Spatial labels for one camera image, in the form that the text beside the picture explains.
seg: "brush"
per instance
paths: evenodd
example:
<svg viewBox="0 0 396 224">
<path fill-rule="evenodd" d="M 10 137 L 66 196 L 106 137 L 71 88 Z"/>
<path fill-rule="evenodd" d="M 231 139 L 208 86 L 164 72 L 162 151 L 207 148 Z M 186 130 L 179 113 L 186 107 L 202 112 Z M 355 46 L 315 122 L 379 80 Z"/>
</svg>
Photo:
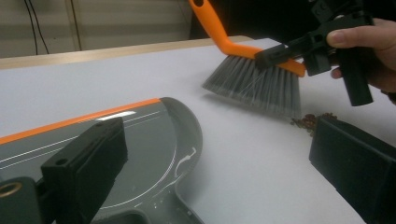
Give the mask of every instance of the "brush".
<svg viewBox="0 0 396 224">
<path fill-rule="evenodd" d="M 290 118 L 301 116 L 298 77 L 305 67 L 292 59 L 265 69 L 255 62 L 263 49 L 233 43 L 207 0 L 189 0 L 207 34 L 226 55 L 226 59 L 206 80 L 203 87 L 245 105 L 258 107 Z"/>
</svg>

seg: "white surface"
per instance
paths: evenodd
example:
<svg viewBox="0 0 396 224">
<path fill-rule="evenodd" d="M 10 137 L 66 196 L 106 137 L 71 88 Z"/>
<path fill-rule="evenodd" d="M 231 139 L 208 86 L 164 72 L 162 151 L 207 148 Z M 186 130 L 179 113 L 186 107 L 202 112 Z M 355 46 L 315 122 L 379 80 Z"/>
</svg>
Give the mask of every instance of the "white surface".
<svg viewBox="0 0 396 224">
<path fill-rule="evenodd" d="M 273 41 L 249 44 L 268 48 Z M 0 71 L 0 136 L 56 121 L 170 96 L 186 104 L 204 132 L 203 154 L 182 195 L 206 223 L 364 223 L 310 164 L 312 138 L 290 120 L 201 88 L 224 59 L 216 47 Z M 352 107 L 342 80 L 301 79 L 303 114 L 333 112 L 396 145 L 396 107 Z"/>
</svg>

